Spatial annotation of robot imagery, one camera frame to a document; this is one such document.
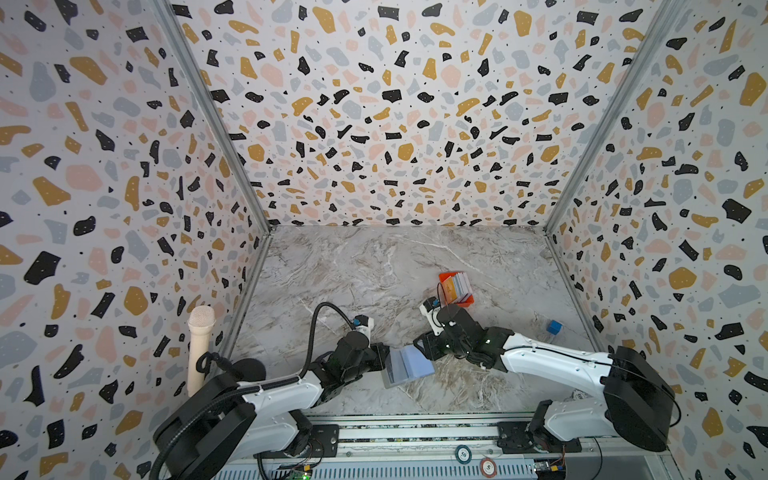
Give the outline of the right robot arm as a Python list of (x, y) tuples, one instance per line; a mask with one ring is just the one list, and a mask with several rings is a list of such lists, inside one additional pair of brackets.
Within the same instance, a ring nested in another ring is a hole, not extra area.
[(527, 374), (572, 387), (584, 398), (540, 402), (524, 427), (499, 428), (506, 453), (578, 452), (580, 439), (620, 437), (650, 452), (667, 447), (682, 413), (672, 388), (637, 351), (587, 352), (549, 345), (501, 327), (482, 327), (455, 304), (435, 297), (419, 307), (430, 330), (414, 341), (429, 360), (452, 355), (485, 370)]

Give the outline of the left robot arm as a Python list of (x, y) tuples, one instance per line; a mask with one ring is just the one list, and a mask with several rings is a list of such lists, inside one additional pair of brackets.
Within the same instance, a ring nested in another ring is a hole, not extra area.
[(305, 411), (332, 400), (365, 374), (384, 370), (389, 353), (385, 344), (353, 331), (297, 376), (256, 381), (246, 377), (254, 362), (233, 363), (155, 430), (158, 455), (149, 478), (167, 472), (173, 479), (211, 479), (232, 460), (302, 452), (312, 430)]

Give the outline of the beige leather card holder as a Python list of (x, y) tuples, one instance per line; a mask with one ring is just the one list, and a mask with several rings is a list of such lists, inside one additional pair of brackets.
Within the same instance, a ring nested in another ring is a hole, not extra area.
[(433, 363), (414, 345), (391, 349), (385, 360), (383, 382), (393, 388), (435, 373)]

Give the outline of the red card tray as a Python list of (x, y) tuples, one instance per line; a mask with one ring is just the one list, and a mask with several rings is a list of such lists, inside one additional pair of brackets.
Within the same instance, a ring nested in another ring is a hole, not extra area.
[(467, 308), (474, 303), (468, 275), (463, 271), (440, 273), (437, 298), (442, 306), (458, 305)]

